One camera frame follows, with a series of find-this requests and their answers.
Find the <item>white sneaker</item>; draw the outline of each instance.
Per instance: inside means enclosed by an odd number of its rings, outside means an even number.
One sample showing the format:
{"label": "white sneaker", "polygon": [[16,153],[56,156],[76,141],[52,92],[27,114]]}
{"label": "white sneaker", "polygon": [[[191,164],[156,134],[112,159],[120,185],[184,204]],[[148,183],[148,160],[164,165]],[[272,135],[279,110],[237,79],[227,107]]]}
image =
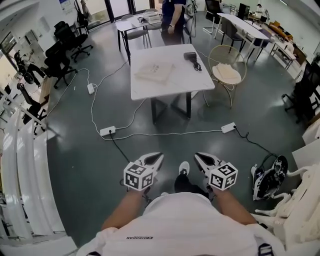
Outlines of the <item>white sneaker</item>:
{"label": "white sneaker", "polygon": [[179,174],[184,174],[188,176],[189,171],[190,171],[189,163],[187,161],[182,162],[179,166]]}

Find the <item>human arm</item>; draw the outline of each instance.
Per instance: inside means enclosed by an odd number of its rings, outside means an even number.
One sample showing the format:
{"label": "human arm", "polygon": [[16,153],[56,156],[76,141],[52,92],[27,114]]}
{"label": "human arm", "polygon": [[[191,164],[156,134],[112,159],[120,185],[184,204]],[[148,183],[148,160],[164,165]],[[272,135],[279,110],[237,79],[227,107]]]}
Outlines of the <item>human arm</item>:
{"label": "human arm", "polygon": [[171,22],[170,22],[170,27],[168,28],[168,33],[169,34],[173,34],[174,31],[175,31],[175,25],[177,24],[179,18],[180,18],[180,15],[182,13],[182,8],[183,8],[183,4],[180,4],[180,3],[175,3],[174,4],[174,12],[173,12],[173,16],[172,16],[172,19],[171,19]]}
{"label": "human arm", "polygon": [[226,215],[243,225],[256,224],[255,218],[239,203],[227,189],[221,191],[213,188],[216,199],[223,215]]}
{"label": "human arm", "polygon": [[101,230],[120,229],[137,218],[143,202],[143,191],[129,190],[113,213],[104,221]]}

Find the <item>gray floor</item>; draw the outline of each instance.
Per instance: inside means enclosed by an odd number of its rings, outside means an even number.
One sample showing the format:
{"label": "gray floor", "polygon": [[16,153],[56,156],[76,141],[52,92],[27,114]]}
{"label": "gray floor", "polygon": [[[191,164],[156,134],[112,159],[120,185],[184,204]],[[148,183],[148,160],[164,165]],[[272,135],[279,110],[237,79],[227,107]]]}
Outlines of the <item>gray floor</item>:
{"label": "gray floor", "polygon": [[[217,39],[202,31],[210,22],[203,13],[197,15],[196,38],[193,45],[206,55],[220,44]],[[152,46],[163,46],[159,31],[150,33]],[[90,70],[89,81],[98,84],[101,79],[118,69],[126,60],[125,51],[119,52],[117,31],[114,24],[106,25],[89,34],[87,43],[94,48],[91,55],[82,55],[78,70]],[[142,49],[142,38],[129,42],[130,49]],[[124,137],[132,133],[183,133],[190,131],[219,130],[221,126],[235,122],[240,132],[260,143],[275,154],[285,155],[289,169],[297,167],[291,152],[304,145],[301,135],[302,124],[296,124],[293,113],[286,113],[281,95],[290,93],[294,81],[284,68],[267,51],[263,51],[256,63],[248,63],[246,78],[236,90],[232,109],[229,98],[220,85],[206,93],[211,107],[207,107],[202,94],[192,100],[191,119],[186,120],[171,108],[164,113],[156,125],[152,123],[150,102],[146,101],[137,111],[131,127],[115,134]],[[92,239],[104,219],[113,211],[126,193],[119,185],[126,160],[112,141],[104,141],[95,131],[91,122],[93,95],[88,94],[86,70],[80,71],[63,98],[48,117],[50,129],[47,142],[52,189],[65,230],[78,246]],[[63,82],[59,89],[52,89],[49,110],[65,89]],[[99,87],[93,108],[93,117],[98,129],[130,123],[135,108],[141,101],[132,101],[130,95],[130,67],[126,64],[120,71],[104,80]],[[169,103],[173,97],[162,100]],[[141,155],[163,152],[163,166],[158,173],[158,182],[149,196],[155,198],[161,192],[173,192],[173,183],[182,161],[189,161],[190,180],[201,184],[203,176],[193,160],[195,152],[207,152],[231,162],[238,170],[237,183],[231,188],[238,200],[251,212],[256,208],[267,209],[274,201],[252,200],[251,166],[260,164],[266,152],[256,145],[240,138],[235,131],[189,134],[182,136],[133,136],[118,140],[118,145],[127,157],[134,161]],[[289,191],[297,179],[286,178],[282,191]]]}

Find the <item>dark pants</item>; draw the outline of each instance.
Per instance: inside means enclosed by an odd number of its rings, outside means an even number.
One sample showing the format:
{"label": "dark pants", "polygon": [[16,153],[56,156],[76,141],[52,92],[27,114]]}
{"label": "dark pants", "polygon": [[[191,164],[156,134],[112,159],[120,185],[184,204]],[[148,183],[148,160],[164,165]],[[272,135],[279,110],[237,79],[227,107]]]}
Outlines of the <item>dark pants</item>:
{"label": "dark pants", "polygon": [[169,24],[162,23],[161,28],[162,28],[161,37],[166,46],[181,45],[181,42],[184,36],[183,26],[181,25],[175,26],[173,34],[168,33]]}
{"label": "dark pants", "polygon": [[189,178],[184,175],[180,174],[174,182],[174,191],[176,193],[180,192],[191,192],[195,194],[203,195],[204,197],[209,199],[209,193],[204,192],[200,187],[197,185],[192,185],[189,181]]}
{"label": "dark pants", "polygon": [[39,85],[40,85],[40,82],[39,82],[38,79],[36,78],[36,76],[35,76],[35,74],[34,74],[33,71],[37,72],[42,78],[45,77],[45,73],[43,73],[43,72],[40,70],[40,68],[38,68],[36,65],[30,64],[30,65],[28,66],[27,72],[33,77],[33,80],[34,80],[35,84],[36,84],[37,86],[39,86]]}

